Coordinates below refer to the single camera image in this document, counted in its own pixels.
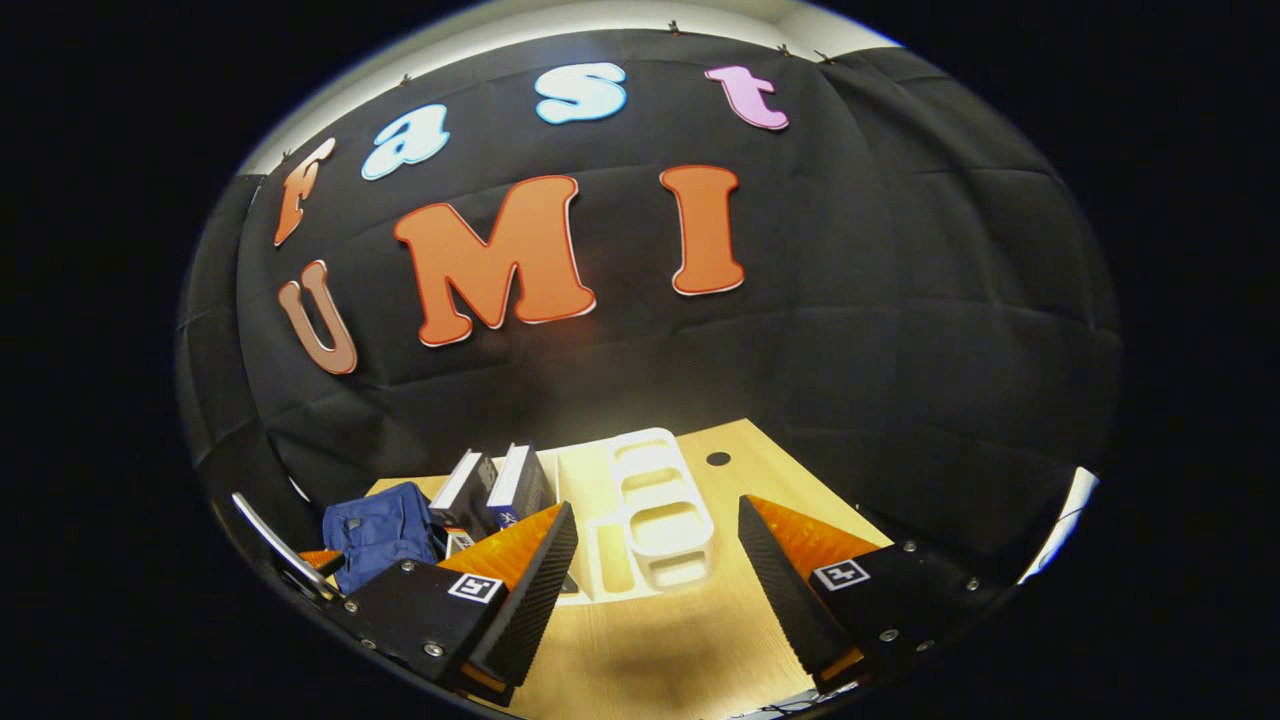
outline black fabric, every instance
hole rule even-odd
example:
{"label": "black fabric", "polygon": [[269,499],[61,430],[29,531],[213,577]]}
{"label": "black fabric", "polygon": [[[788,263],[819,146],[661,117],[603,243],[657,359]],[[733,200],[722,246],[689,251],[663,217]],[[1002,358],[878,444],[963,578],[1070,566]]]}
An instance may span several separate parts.
{"label": "black fabric", "polygon": [[[627,105],[550,126],[534,79],[613,61]],[[781,133],[739,119],[703,72],[769,79]],[[444,102],[452,136],[376,181],[372,137]],[[301,225],[275,247],[283,181],[329,137]],[[737,174],[742,287],[684,297],[671,167]],[[577,179],[570,225],[590,314],[429,348],[404,214],[451,204],[488,238],[511,184]],[[316,259],[360,365],[316,366],[275,300]],[[294,149],[244,219],[234,315],[253,402],[320,506],[379,477],[644,427],[750,418],[850,502],[978,553],[1006,550],[1096,454],[1119,341],[1096,242],[1048,163],[1007,122],[901,49],[814,64],[732,40],[599,31],[530,41],[392,88]],[[511,302],[518,300],[518,286]],[[470,315],[465,304],[458,310]]]}
{"label": "black fabric", "polygon": [[314,511],[289,486],[259,420],[236,324],[236,258],[261,177],[236,178],[200,237],[179,300],[175,382],[183,432],[219,523],[241,553],[266,562],[266,542],[232,502],[241,492],[294,550],[321,547]]}

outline book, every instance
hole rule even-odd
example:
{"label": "book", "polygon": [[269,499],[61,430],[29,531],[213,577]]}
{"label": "book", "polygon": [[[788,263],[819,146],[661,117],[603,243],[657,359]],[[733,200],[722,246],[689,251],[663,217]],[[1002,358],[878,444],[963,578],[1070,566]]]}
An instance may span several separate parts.
{"label": "book", "polygon": [[447,556],[498,532],[485,507],[497,478],[498,470],[488,455],[467,450],[444,480],[428,510],[431,520],[448,533]]}
{"label": "book", "polygon": [[[556,491],[543,470],[534,445],[513,443],[507,450],[507,459],[489,495],[488,507],[494,523],[500,529],[507,529],[556,502]],[[566,577],[561,592],[579,592],[577,582],[572,577]]]}

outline orange wedge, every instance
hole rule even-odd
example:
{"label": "orange wedge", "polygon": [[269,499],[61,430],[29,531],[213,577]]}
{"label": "orange wedge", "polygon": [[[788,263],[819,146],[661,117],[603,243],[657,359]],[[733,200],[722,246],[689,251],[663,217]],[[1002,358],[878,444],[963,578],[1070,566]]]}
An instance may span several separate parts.
{"label": "orange wedge", "polygon": [[859,555],[867,555],[873,550],[879,550],[863,538],[846,533],[840,528],[831,527],[820,520],[783,507],[768,500],[746,496],[755,506],[755,511],[764,519],[764,524],[773,533],[774,539],[782,546],[787,560],[796,573],[809,582],[809,575],[818,568],[835,565]]}
{"label": "orange wedge", "polygon": [[458,573],[471,573],[502,580],[507,589],[529,569],[529,562],[543,544],[547,530],[559,514],[559,505],[535,512],[515,525],[499,530],[474,546],[442,560],[438,565]]}
{"label": "orange wedge", "polygon": [[298,557],[306,560],[307,565],[319,569],[332,562],[333,559],[339,555],[342,555],[342,552],[338,552],[337,550],[311,550],[307,552],[300,552]]}

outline letter m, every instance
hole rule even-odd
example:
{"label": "letter m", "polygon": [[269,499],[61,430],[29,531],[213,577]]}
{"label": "letter m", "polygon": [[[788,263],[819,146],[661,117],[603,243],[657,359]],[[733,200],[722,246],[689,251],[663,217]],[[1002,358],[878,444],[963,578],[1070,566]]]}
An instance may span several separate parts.
{"label": "letter m", "polygon": [[511,283],[520,275],[516,316],[549,323],[585,315],[595,293],[582,286],[568,232],[568,204],[577,181],[547,176],[507,192],[493,237],[485,243],[448,204],[420,208],[396,224],[408,246],[422,299],[422,345],[439,347],[471,336],[471,320],[453,305],[452,287],[492,329],[502,327]]}

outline pink letter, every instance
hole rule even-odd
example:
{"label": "pink letter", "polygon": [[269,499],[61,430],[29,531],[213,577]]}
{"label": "pink letter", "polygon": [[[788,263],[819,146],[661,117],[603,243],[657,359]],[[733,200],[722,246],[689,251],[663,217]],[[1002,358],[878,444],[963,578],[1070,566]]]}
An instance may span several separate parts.
{"label": "pink letter", "polygon": [[787,127],[786,113],[769,110],[760,96],[760,92],[773,92],[772,82],[751,77],[751,70],[741,65],[707,70],[707,77],[724,86],[730,108],[748,123],[764,129]]}

